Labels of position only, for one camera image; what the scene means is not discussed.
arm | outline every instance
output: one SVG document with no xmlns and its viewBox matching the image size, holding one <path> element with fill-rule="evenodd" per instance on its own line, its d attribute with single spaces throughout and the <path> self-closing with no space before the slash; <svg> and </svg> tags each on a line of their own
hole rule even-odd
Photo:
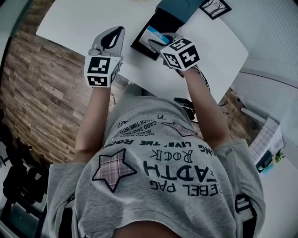
<svg viewBox="0 0 298 238">
<path fill-rule="evenodd" d="M 226 119 L 195 69 L 183 72 L 204 140 L 214 149 L 230 141 Z"/>
<path fill-rule="evenodd" d="M 96 87 L 75 141 L 74 162 L 88 163 L 102 147 L 111 88 Z"/>
</svg>

gray t-shirt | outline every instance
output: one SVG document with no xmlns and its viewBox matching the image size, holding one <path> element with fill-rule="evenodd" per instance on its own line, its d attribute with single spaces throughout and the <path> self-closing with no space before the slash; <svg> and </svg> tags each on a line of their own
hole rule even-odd
<svg viewBox="0 0 298 238">
<path fill-rule="evenodd" d="M 87 164 L 51 165 L 47 205 L 53 238 L 73 195 L 73 237 L 109 238 L 116 228 L 144 220 L 183 238 L 241 237 L 235 191 L 250 197 L 258 235 L 265 204 L 245 140 L 213 151 L 178 104 L 133 97 L 115 106 L 104 141 Z"/>
</svg>

t-shirt sleeve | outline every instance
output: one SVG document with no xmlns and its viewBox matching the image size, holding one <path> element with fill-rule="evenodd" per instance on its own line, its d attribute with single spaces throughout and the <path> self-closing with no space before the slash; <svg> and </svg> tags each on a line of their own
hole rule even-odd
<svg viewBox="0 0 298 238">
<path fill-rule="evenodd" d="M 53 164 L 50 166 L 47 187 L 48 224 L 51 237 L 58 237 L 62 214 L 86 164 Z"/>
<path fill-rule="evenodd" d="M 214 149 L 224 166 L 235 193 L 248 196 L 257 213 L 256 237 L 264 224 L 265 202 L 259 172 L 244 139 L 234 140 Z"/>
</svg>

wooden floor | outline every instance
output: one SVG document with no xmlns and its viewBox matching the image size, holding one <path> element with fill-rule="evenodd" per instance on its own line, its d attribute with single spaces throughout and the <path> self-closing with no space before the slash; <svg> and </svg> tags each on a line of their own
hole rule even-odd
<svg viewBox="0 0 298 238">
<path fill-rule="evenodd" d="M 35 0 L 21 21 L 5 60 L 0 107 L 14 137 L 30 144 L 49 162 L 68 162 L 92 89 L 83 77 L 84 57 L 36 36 L 53 0 Z M 119 99 L 127 80 L 121 76 L 112 93 Z M 255 124 L 240 112 L 242 106 L 227 92 L 226 110 L 233 138 L 250 143 Z M 110 110 L 114 100 L 111 97 Z"/>
</svg>

plaid star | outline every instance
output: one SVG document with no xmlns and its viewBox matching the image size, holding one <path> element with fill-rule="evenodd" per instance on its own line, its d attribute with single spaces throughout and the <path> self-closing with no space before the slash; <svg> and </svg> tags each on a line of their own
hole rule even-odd
<svg viewBox="0 0 298 238">
<path fill-rule="evenodd" d="M 99 168 L 92 181 L 103 180 L 111 192 L 115 192 L 121 178 L 136 174 L 136 170 L 124 162 L 125 151 L 122 149 L 112 156 L 100 155 Z"/>
<path fill-rule="evenodd" d="M 185 128 L 183 125 L 181 125 L 181 124 L 179 124 L 177 122 L 173 122 L 173 123 L 162 122 L 162 124 L 174 128 L 182 137 L 194 136 L 194 137 L 197 137 L 197 138 L 203 140 L 201 137 L 199 137 L 197 135 L 196 132 L 194 132 L 194 131 L 192 131 L 190 129 Z"/>
</svg>

